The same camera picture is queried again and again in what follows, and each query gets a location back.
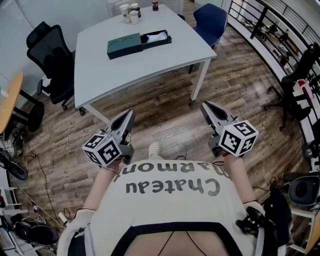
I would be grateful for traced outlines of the person's white clog shoe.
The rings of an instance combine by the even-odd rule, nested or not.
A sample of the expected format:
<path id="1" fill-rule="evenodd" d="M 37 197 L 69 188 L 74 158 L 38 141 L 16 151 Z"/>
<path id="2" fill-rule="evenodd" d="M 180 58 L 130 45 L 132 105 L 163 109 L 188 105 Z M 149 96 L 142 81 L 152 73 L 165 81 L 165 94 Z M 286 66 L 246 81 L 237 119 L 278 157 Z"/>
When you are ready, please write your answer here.
<path id="1" fill-rule="evenodd" d="M 161 160 L 161 144 L 159 141 L 153 142 L 148 148 L 148 158 L 151 160 Z"/>

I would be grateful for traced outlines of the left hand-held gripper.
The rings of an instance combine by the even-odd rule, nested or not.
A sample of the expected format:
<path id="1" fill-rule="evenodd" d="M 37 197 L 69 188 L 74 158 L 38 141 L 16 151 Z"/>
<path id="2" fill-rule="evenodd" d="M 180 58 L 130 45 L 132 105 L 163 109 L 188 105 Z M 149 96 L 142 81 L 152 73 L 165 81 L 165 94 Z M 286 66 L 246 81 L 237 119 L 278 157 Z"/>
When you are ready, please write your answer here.
<path id="1" fill-rule="evenodd" d="M 135 118 L 134 110 L 125 110 L 111 119 L 106 129 L 100 129 L 94 134 L 82 146 L 90 161 L 105 168 L 119 159 L 126 165 L 130 164 L 134 155 L 130 133 Z"/>

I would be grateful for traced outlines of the grey black round device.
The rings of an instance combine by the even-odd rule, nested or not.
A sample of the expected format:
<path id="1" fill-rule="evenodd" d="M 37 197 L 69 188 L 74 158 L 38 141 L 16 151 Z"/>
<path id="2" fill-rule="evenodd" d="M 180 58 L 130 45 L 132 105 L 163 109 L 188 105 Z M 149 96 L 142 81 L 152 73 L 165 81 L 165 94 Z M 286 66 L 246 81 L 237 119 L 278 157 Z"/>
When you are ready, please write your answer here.
<path id="1" fill-rule="evenodd" d="M 292 203 L 301 206 L 320 203 L 320 172 L 284 172 L 281 178 Z"/>

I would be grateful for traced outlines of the person's white printed top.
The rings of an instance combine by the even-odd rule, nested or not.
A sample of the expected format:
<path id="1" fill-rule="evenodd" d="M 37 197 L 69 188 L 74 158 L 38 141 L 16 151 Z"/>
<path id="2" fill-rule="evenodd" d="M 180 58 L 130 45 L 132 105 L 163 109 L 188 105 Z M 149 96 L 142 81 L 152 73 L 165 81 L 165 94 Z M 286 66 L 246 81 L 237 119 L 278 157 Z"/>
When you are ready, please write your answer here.
<path id="1" fill-rule="evenodd" d="M 82 208 L 57 256 L 262 256 L 264 232 L 236 225 L 247 207 L 225 172 L 204 161 L 146 159 L 125 167 L 97 210 Z"/>

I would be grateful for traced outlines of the black bag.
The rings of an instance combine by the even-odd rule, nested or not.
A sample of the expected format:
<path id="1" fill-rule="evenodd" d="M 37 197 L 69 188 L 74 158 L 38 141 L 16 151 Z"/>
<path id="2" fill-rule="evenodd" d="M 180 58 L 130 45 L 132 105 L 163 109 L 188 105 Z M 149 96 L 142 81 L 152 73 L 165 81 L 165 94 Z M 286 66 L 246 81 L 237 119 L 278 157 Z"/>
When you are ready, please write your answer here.
<path id="1" fill-rule="evenodd" d="M 271 184 L 270 196 L 264 204 L 265 217 L 275 225 L 275 238 L 278 247 L 290 241 L 289 224 L 292 221 L 291 209 L 282 191 L 276 184 Z"/>

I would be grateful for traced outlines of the person's left forearm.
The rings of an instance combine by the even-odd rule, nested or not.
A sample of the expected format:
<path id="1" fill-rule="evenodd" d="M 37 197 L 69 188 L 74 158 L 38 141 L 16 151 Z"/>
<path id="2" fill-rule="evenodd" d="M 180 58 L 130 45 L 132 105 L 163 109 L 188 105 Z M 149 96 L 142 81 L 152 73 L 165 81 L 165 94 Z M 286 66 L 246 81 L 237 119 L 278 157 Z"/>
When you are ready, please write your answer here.
<path id="1" fill-rule="evenodd" d="M 99 208 L 100 202 L 104 197 L 111 181 L 119 173 L 119 168 L 122 160 L 113 161 L 109 167 L 101 167 L 94 184 L 86 198 L 83 208 L 96 211 Z"/>

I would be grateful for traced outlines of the round wooden side table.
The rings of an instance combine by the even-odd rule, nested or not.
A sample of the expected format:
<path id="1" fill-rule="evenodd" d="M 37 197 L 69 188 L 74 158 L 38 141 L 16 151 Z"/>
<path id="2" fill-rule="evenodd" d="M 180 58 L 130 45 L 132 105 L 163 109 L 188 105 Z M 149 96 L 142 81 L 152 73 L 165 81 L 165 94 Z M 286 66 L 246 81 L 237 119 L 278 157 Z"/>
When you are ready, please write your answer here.
<path id="1" fill-rule="evenodd" d="M 27 126 L 30 132 L 37 131 L 42 123 L 45 112 L 44 104 L 22 90 L 23 81 L 24 73 L 18 72 L 7 89 L 0 88 L 0 95 L 2 96 L 0 102 L 0 134 L 5 132 L 9 121 L 16 121 Z M 33 103 L 29 113 L 16 107 L 18 96 L 22 96 Z"/>

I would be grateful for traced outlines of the white paper cup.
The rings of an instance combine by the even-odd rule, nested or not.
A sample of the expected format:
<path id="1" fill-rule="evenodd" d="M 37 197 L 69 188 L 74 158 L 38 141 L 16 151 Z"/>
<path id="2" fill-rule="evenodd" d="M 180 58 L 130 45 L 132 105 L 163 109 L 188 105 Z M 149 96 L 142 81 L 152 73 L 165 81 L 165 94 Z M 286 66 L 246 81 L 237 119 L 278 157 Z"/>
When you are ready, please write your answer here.
<path id="1" fill-rule="evenodd" d="M 127 23 L 130 23 L 131 22 L 131 19 L 129 17 L 129 12 L 130 12 L 130 6 L 129 4 L 122 4 L 120 7 L 119 7 L 120 11 L 121 11 L 121 14 L 122 14 L 122 17 L 123 17 L 123 20 L 124 22 L 127 24 Z"/>

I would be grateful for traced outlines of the black metal railing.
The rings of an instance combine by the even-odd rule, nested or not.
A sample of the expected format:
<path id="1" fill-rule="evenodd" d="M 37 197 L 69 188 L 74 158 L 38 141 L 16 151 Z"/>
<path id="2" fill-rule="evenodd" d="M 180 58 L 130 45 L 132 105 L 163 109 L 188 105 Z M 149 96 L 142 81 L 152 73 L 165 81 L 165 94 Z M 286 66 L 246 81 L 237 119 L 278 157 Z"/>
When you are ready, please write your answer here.
<path id="1" fill-rule="evenodd" d="M 309 45 L 320 46 L 320 36 L 283 0 L 231 0 L 228 15 L 231 26 L 272 55 L 274 71 L 292 73 Z"/>

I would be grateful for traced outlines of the black office chair with headrest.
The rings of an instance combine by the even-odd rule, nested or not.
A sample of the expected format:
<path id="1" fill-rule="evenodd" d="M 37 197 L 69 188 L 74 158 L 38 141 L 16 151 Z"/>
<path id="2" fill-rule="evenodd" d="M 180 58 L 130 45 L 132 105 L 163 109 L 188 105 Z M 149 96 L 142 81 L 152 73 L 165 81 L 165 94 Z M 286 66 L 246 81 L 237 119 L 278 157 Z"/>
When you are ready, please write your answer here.
<path id="1" fill-rule="evenodd" d="M 279 128 L 282 131 L 286 127 L 287 115 L 291 115 L 291 121 L 302 121 L 311 112 L 310 107 L 302 108 L 298 101 L 301 99 L 298 96 L 294 96 L 293 88 L 298 81 L 302 81 L 307 78 L 309 71 L 312 69 L 314 62 L 320 58 L 320 45 L 316 42 L 310 44 L 307 50 L 304 51 L 302 57 L 297 64 L 297 68 L 294 72 L 284 76 L 280 82 L 280 88 L 283 94 L 280 94 L 278 90 L 272 85 L 267 90 L 274 91 L 279 102 L 276 104 L 268 104 L 264 107 L 268 110 L 272 107 L 281 107 L 283 110 L 282 126 Z"/>

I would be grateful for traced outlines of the white and blue pouch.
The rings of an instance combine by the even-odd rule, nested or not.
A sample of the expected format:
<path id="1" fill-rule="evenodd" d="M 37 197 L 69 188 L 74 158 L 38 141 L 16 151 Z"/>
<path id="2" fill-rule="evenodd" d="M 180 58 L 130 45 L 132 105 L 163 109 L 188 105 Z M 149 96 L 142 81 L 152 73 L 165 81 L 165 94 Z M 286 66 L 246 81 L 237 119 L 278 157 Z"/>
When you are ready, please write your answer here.
<path id="1" fill-rule="evenodd" d="M 158 34 L 147 34 L 147 43 L 153 43 L 157 41 L 166 40 L 168 38 L 168 35 L 163 31 Z"/>

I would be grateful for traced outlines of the black shoe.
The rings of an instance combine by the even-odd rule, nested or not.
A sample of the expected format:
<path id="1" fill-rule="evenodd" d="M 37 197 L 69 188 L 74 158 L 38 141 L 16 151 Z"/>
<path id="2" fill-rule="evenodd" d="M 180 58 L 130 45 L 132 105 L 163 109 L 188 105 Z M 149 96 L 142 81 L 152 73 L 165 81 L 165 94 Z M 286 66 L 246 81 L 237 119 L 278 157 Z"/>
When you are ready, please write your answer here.
<path id="1" fill-rule="evenodd" d="M 26 181 L 28 178 L 25 169 L 18 163 L 12 161 L 9 153 L 4 149 L 0 149 L 0 167 L 21 181 Z"/>

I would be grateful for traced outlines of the black mesh office chair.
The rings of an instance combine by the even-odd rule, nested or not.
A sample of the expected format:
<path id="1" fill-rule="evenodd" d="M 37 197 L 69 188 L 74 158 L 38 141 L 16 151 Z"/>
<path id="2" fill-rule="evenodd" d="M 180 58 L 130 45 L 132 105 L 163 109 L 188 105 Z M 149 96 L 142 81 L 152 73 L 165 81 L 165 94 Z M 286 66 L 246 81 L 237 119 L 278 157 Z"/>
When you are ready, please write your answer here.
<path id="1" fill-rule="evenodd" d="M 26 38 L 27 57 L 43 71 L 49 79 L 47 86 L 40 80 L 37 95 L 49 94 L 52 104 L 61 103 L 67 109 L 67 101 L 74 96 L 75 55 L 66 45 L 59 25 L 49 26 L 41 22 Z"/>

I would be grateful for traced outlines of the white power strip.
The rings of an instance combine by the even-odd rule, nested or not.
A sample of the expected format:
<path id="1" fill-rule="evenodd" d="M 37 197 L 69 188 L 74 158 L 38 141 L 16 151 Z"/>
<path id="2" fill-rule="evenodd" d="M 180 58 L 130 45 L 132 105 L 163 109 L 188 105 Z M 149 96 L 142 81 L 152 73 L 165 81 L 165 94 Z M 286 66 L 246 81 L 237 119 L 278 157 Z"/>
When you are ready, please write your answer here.
<path id="1" fill-rule="evenodd" d="M 58 214 L 59 218 L 61 219 L 61 221 L 63 222 L 63 226 L 64 227 L 68 227 L 70 222 L 69 220 L 67 219 L 67 217 L 65 216 L 65 214 L 63 212 L 60 212 Z"/>

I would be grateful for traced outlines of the person's right forearm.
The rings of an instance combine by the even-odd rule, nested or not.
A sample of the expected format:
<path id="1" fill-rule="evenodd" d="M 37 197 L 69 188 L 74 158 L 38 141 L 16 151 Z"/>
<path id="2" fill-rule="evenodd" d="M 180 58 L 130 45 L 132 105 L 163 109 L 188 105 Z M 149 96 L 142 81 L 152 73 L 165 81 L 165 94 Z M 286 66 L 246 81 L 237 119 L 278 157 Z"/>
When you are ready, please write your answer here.
<path id="1" fill-rule="evenodd" d="M 233 181 L 242 203 L 256 201 L 256 195 L 250 183 L 245 163 L 241 157 L 225 153 L 224 171 Z"/>

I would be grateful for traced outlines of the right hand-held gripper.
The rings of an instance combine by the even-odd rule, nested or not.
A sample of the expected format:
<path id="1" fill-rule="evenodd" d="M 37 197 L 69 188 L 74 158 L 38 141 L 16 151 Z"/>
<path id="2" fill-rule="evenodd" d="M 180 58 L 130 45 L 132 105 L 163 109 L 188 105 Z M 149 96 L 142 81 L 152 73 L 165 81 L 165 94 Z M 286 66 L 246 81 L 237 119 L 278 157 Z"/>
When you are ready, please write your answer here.
<path id="1" fill-rule="evenodd" d="M 208 146 L 214 157 L 222 155 L 223 151 L 241 157 L 252 150 L 259 132 L 248 120 L 231 116 L 228 109 L 212 101 L 204 101 L 201 112 L 213 130 Z"/>

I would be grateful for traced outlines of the black hip-mounted device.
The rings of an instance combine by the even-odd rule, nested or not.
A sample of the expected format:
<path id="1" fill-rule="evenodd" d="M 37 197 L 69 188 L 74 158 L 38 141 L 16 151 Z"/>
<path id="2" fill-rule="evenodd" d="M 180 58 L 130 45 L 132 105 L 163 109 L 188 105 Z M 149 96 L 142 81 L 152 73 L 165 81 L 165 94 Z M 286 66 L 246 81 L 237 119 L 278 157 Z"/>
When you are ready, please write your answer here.
<path id="1" fill-rule="evenodd" d="M 247 216 L 240 220 L 238 219 L 235 224 L 242 230 L 244 234 L 250 234 L 258 237 L 259 228 L 263 228 L 265 225 L 264 215 L 252 206 L 246 208 Z"/>

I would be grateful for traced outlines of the blue plastic chair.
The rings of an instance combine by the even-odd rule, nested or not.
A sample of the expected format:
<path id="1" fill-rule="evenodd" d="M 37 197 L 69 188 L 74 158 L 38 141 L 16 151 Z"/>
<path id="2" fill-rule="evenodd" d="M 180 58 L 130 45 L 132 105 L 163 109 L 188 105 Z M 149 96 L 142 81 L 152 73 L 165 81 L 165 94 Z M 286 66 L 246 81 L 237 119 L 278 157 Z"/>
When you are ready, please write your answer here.
<path id="1" fill-rule="evenodd" d="M 196 26 L 193 29 L 214 49 L 226 30 L 227 12 L 214 4 L 206 3 L 196 9 L 193 16 L 196 21 Z"/>

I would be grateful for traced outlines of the dark green sliding drawer box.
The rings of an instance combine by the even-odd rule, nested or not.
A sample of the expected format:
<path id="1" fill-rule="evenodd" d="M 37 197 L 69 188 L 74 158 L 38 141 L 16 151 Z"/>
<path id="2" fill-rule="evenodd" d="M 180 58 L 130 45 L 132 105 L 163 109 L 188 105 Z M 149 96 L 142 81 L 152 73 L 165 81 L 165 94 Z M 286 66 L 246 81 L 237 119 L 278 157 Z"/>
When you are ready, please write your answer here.
<path id="1" fill-rule="evenodd" d="M 157 35 L 161 32 L 167 34 L 167 39 L 147 43 L 147 35 Z M 110 60 L 131 55 L 134 53 L 142 52 L 143 50 L 167 45 L 172 43 L 172 37 L 168 34 L 167 30 L 159 30 L 150 33 L 140 34 L 134 33 L 119 37 L 113 40 L 109 40 L 107 44 L 107 55 Z"/>

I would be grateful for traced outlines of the dark jar with white lid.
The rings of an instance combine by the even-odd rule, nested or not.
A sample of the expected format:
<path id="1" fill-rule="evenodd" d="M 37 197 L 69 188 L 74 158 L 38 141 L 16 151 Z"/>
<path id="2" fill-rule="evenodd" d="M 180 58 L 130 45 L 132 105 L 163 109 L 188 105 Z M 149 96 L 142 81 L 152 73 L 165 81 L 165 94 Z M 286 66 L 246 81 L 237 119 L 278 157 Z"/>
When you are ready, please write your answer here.
<path id="1" fill-rule="evenodd" d="M 130 8 L 132 11 L 137 11 L 137 15 L 138 15 L 138 18 L 140 19 L 141 18 L 141 11 L 140 11 L 140 6 L 138 3 L 132 3 L 130 5 Z"/>

